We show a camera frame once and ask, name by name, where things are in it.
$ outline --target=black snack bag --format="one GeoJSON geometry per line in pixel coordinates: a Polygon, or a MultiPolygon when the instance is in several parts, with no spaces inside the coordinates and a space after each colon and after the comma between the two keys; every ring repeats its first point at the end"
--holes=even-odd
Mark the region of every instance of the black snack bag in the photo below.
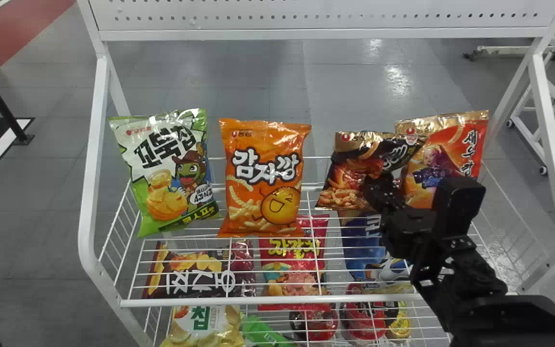
{"type": "Polygon", "coordinates": [[[253,296],[253,255],[246,241],[219,250],[175,254],[156,244],[143,299],[253,296]]]}

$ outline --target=caster wheel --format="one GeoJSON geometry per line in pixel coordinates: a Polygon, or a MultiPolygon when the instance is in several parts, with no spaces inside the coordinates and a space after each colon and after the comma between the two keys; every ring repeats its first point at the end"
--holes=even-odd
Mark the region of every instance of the caster wheel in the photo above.
{"type": "Polygon", "coordinates": [[[478,59],[478,52],[472,51],[472,53],[463,53],[462,57],[464,57],[464,59],[468,59],[469,61],[473,62],[478,59]]]}

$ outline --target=cartoon turtle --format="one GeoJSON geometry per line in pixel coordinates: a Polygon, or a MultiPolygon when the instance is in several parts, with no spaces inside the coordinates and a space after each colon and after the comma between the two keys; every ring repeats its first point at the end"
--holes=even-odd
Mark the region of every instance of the cartoon turtle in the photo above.
{"type": "Polygon", "coordinates": [[[188,211],[193,211],[202,205],[190,204],[189,198],[196,190],[196,187],[205,183],[207,175],[207,163],[203,156],[197,151],[188,151],[183,158],[172,156],[172,161],[176,164],[175,178],[181,182],[181,187],[185,191],[185,197],[188,199],[188,211]]]}

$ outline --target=anime character illustration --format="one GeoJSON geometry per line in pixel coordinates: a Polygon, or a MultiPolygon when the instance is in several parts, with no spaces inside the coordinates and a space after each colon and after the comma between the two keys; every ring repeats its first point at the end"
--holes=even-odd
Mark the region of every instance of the anime character illustration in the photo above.
{"type": "Polygon", "coordinates": [[[191,195],[199,185],[205,183],[207,175],[207,163],[202,154],[198,151],[188,151],[183,158],[172,156],[172,161],[176,164],[175,178],[181,183],[180,191],[185,192],[188,200],[188,211],[202,206],[202,202],[194,203],[190,201],[191,195]]]}
{"type": "Polygon", "coordinates": [[[409,176],[412,176],[416,184],[421,184],[423,189],[432,194],[436,192],[436,187],[441,179],[463,176],[442,145],[425,148],[423,164],[426,167],[413,171],[409,176]]]}

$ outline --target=green snack bag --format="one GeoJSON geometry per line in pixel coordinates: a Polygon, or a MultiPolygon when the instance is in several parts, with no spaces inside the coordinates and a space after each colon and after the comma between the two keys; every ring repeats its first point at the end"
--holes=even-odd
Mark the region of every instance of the green snack bag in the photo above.
{"type": "Polygon", "coordinates": [[[278,334],[260,320],[257,316],[248,316],[242,325],[242,333],[247,340],[258,343],[261,346],[280,346],[280,347],[296,347],[287,338],[278,334]]]}
{"type": "Polygon", "coordinates": [[[130,167],[143,220],[138,237],[184,228],[218,213],[207,160],[204,108],[114,117],[110,127],[130,167]]]}

